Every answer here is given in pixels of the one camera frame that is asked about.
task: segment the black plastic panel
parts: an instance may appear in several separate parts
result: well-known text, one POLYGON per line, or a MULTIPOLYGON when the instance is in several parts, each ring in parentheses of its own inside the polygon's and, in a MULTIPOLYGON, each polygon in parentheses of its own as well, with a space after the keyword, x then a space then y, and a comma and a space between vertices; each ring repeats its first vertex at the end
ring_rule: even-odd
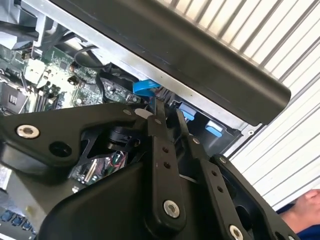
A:
MULTIPOLYGON (((210 166, 216 169, 215 174, 221 177, 218 167, 214 164, 210 166)), ((146 179, 143 167, 142 162, 127 166, 58 203, 43 221, 38 240, 159 239, 151 236, 145 224, 144 209, 148 198, 144 193, 146 179)), ((238 213, 239 217, 241 219, 247 217, 249 222, 246 229, 248 233, 243 232, 243 235, 253 234, 252 238, 244 239, 276 239, 268 235, 273 235, 276 230, 283 239, 286 239, 283 236, 290 235, 298 240, 299 238, 253 187, 243 177, 240 178, 243 185, 240 187, 235 185, 239 188, 234 188, 233 182, 228 182, 228 190, 218 193, 219 198, 225 199, 225 202, 231 201, 233 196, 236 201, 244 199, 247 204, 251 203, 251 206, 245 205, 245 210, 242 206, 236 208, 245 212, 245 214, 238 213)), ((183 177, 180 177, 180 184, 187 221, 185 228, 170 239, 231 239, 222 237, 220 224, 223 222, 216 221, 219 218, 215 218, 217 213, 210 208, 211 203, 206 189, 183 177)), ((236 201, 232 208, 239 206, 236 201)), ((232 216, 229 208, 220 208, 218 214, 222 214, 225 219, 230 219, 232 216)))
POLYGON ((152 0, 51 0, 247 123, 269 124, 290 90, 152 0))

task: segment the green circuit board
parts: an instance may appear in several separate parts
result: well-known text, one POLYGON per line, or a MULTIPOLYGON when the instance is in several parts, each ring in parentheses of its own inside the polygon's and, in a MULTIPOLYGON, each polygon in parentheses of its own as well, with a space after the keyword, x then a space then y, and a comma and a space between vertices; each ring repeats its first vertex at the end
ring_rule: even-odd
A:
MULTIPOLYGON (((74 68, 71 71, 70 66, 73 63, 74 59, 71 56, 56 47, 51 48, 40 59, 23 60, 20 51, 12 51, 0 46, 0 68, 5 64, 12 71, 12 74, 16 75, 22 71, 26 79, 35 85, 50 82, 59 86, 61 92, 64 93, 65 107, 101 104, 102 94, 95 84, 97 71, 87 67, 74 68), (71 85, 68 79, 74 75, 83 81, 71 85)), ((105 96, 111 101, 121 103, 138 103, 141 101, 140 97, 110 81, 103 81, 103 85, 105 96)))

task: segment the silver screw head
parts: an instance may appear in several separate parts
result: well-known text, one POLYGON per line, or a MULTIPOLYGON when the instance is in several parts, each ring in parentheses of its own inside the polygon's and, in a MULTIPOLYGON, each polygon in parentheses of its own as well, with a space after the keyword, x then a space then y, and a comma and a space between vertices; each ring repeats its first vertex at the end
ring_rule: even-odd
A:
POLYGON ((242 232, 235 225, 230 225, 229 230, 235 240, 244 240, 242 232))
POLYGON ((200 144, 200 141, 196 139, 195 137, 192 139, 196 144, 200 144))
POLYGON ((252 136, 253 134, 255 134, 255 131, 249 130, 249 131, 248 131, 248 134, 249 134, 249 136, 252 136))
POLYGON ((40 131, 38 128, 32 125, 20 125, 16 129, 16 134, 24 139, 35 139, 39 137, 40 131))
POLYGON ((127 110, 127 109, 124 109, 123 112, 124 112, 125 114, 127 114, 127 115, 132 115, 132 113, 131 113, 129 110, 127 110))
POLYGON ((171 200, 165 201, 163 204, 163 209, 168 216, 174 219, 180 216, 180 209, 174 201, 171 201, 171 200))
POLYGON ((159 119, 155 119, 155 122, 156 122, 157 124, 162 124, 162 122, 161 122, 159 119))
POLYGON ((226 164, 226 163, 227 163, 227 160, 226 160, 223 156, 220 156, 220 157, 219 157, 219 160, 220 160, 220 162, 222 162, 223 164, 226 164))

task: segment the metal arm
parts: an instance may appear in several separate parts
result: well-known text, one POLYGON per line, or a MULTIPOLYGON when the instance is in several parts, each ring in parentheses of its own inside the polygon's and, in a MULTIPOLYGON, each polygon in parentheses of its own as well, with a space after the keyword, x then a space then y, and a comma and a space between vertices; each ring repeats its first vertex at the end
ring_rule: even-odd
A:
POLYGON ((299 239, 227 158, 206 155, 180 111, 155 100, 145 119, 139 107, 0 118, 0 161, 16 172, 8 191, 39 240, 299 239), (128 152, 126 167, 72 194, 73 167, 112 151, 128 152))

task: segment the electronic component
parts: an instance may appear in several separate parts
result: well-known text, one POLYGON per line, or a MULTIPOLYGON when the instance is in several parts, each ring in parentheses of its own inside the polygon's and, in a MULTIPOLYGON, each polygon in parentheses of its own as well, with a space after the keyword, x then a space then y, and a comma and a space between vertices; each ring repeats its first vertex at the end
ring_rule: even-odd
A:
POLYGON ((8 114, 19 114, 26 105, 28 96, 5 82, 0 82, 0 106, 8 114))
POLYGON ((76 86, 79 84, 79 80, 76 76, 71 76, 67 79, 68 83, 70 83, 72 86, 76 86))
POLYGON ((31 49, 22 51, 22 53, 21 53, 21 59, 22 59, 22 60, 30 59, 30 58, 31 58, 31 52, 32 52, 31 49))
POLYGON ((31 228, 32 228, 32 225, 30 222, 28 221, 25 221, 23 224, 22 224, 22 229, 25 230, 25 231, 29 231, 31 228))
POLYGON ((11 223, 13 226, 20 226, 23 221, 24 221, 24 218, 22 216, 16 215, 11 223))
POLYGON ((14 212, 10 211, 10 210, 6 210, 2 215, 1 215, 1 220, 3 222, 9 222, 13 216, 15 215, 14 212))
POLYGON ((60 68, 62 69, 62 70, 66 70, 67 69, 67 64, 65 63, 65 62, 60 62, 60 68))

